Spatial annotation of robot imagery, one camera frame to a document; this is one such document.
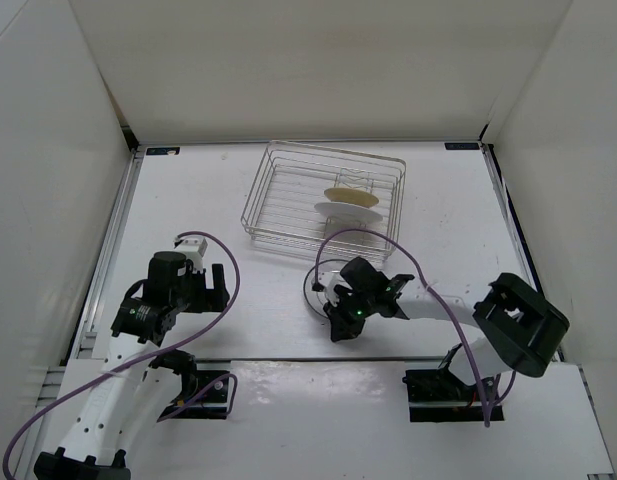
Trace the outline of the white patterned plate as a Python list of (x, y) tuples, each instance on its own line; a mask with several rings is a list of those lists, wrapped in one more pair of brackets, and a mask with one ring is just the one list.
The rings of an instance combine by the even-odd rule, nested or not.
[(304, 302), (307, 305), (308, 309), (316, 316), (323, 318), (324, 320), (328, 319), (326, 312), (324, 311), (324, 306), (327, 304), (320, 305), (315, 298), (308, 292), (309, 285), (314, 284), (315, 281), (318, 281), (318, 276), (315, 276), (313, 270), (310, 270), (303, 281), (303, 298)]

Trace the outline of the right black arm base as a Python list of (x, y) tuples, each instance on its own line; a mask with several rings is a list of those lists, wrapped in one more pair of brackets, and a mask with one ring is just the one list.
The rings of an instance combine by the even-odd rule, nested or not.
[(411, 423), (484, 421), (477, 386), (463, 384), (446, 370), (406, 370), (402, 382)]

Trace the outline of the silver wire dish rack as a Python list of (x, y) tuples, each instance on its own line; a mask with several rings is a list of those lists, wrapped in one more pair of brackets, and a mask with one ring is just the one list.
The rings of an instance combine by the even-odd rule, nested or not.
[[(358, 255), (383, 263), (394, 252), (378, 231), (392, 240), (399, 235), (406, 163), (398, 158), (327, 146), (272, 141), (257, 168), (241, 224), (258, 243), (270, 243), (293, 255), (310, 255), (333, 233), (324, 253), (338, 258)], [(375, 204), (345, 214), (327, 198), (331, 188), (370, 194)]]

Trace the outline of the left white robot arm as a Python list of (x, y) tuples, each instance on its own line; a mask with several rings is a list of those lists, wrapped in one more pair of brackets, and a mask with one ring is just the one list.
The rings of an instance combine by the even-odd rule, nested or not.
[(221, 313), (229, 301), (222, 265), (205, 270), (199, 253), (155, 253), (112, 322), (102, 381), (59, 445), (39, 454), (35, 477), (128, 479), (131, 455), (153, 425), (222, 401), (233, 374), (202, 370), (193, 355), (161, 346), (179, 314)]

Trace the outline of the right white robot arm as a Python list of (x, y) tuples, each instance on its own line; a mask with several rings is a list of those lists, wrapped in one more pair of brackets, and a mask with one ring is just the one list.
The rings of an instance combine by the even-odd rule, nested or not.
[(334, 342), (357, 338), (372, 316), (479, 329), (480, 338), (459, 343), (437, 367), (412, 375), (413, 383), (438, 398), (458, 400), (478, 381), (506, 372), (542, 377), (570, 328), (564, 314), (513, 273), (500, 274), (485, 298), (471, 307), (453, 304), (430, 288), (417, 290), (414, 279), (412, 274), (388, 277), (356, 257), (316, 286), (325, 296), (323, 310)]

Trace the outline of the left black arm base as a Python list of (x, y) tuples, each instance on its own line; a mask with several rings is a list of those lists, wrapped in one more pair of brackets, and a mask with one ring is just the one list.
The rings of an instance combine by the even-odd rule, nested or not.
[(158, 422), (226, 420), (232, 413), (239, 380), (230, 370), (196, 368), (186, 379), (181, 394), (162, 412)]

